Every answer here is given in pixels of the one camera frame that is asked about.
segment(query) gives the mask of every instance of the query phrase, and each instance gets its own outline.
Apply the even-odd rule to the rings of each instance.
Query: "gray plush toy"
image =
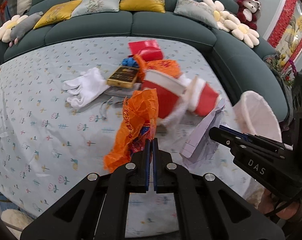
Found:
[[[18,43],[27,32],[32,30],[35,24],[41,19],[42,15],[43,12],[34,13],[13,27],[9,36],[11,40],[9,46],[12,47],[13,42],[14,44]]]

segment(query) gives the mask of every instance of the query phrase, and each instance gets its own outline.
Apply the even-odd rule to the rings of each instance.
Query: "screw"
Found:
[[[125,168],[127,168],[128,170],[133,170],[135,168],[135,164],[134,163],[127,163],[125,165]]]
[[[212,174],[212,173],[207,173],[204,178],[207,180],[207,181],[213,181],[215,180],[215,176]]]
[[[91,173],[87,176],[87,179],[90,180],[90,181],[96,180],[97,175],[95,173]]]
[[[177,168],[177,165],[175,163],[168,163],[167,168],[169,170],[175,170]]]

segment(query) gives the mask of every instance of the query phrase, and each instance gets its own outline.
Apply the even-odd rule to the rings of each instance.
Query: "orange plastic bag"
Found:
[[[180,66],[175,60],[161,59],[146,62],[140,55],[134,55],[133,58],[139,65],[138,78],[141,81],[144,80],[145,71],[147,69],[154,69],[174,78],[179,78],[182,75]]]
[[[117,167],[130,162],[129,147],[139,137],[143,126],[150,126],[148,136],[143,139],[154,139],[159,103],[155,89],[134,91],[130,99],[123,102],[123,121],[116,134],[112,151],[104,156],[104,169],[113,172]]]

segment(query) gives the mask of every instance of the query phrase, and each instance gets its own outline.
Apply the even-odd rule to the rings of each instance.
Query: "fluffy white rug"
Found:
[[[27,227],[30,223],[33,222],[33,219],[30,218],[28,215],[15,210],[15,209],[7,209],[5,210],[2,215],[1,215],[1,219],[6,222],[9,223],[10,225],[20,228],[20,229],[24,229],[25,227]],[[13,233],[13,235],[19,240],[21,237],[21,233],[20,231],[14,230],[12,228],[9,228],[9,231],[11,231]]]

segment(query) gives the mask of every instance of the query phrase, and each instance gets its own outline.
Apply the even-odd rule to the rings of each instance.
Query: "bed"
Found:
[[[102,94],[83,109],[66,102],[62,83],[92,67],[108,78],[130,54],[127,43],[142,37],[103,37],[68,41],[16,57],[0,71],[0,191],[12,202],[39,216],[91,172],[107,174],[103,156],[112,149],[122,121],[121,106],[111,105],[106,120]],[[198,74],[222,97],[227,96],[203,56],[178,41],[157,39],[165,58],[177,60],[187,77]],[[174,139],[158,133],[159,147],[181,163],[179,150],[201,118],[187,114]],[[224,121],[238,130],[227,99]],[[193,173],[212,172],[238,194],[250,176],[232,163],[228,148],[219,146]],[[172,194],[131,194],[126,237],[150,236],[178,230]]]

